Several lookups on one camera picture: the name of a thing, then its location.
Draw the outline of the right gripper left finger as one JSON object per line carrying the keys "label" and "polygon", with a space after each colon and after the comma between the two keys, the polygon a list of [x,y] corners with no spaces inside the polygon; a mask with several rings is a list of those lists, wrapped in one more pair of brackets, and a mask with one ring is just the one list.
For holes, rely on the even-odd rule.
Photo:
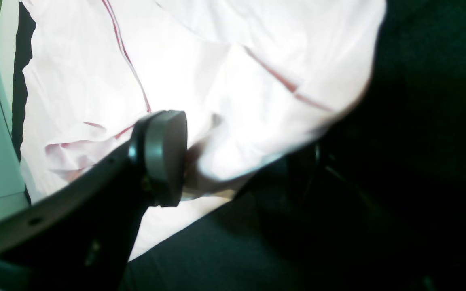
{"label": "right gripper left finger", "polygon": [[0,221],[0,291],[115,291],[148,207],[179,204],[186,153],[186,114],[150,114],[74,182]]}

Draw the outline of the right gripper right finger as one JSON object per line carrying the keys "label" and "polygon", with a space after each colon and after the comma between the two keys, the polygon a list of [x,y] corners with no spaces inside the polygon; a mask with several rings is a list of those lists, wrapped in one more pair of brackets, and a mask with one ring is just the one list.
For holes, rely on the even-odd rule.
{"label": "right gripper right finger", "polygon": [[466,187],[316,143],[242,190],[306,290],[466,291]]}

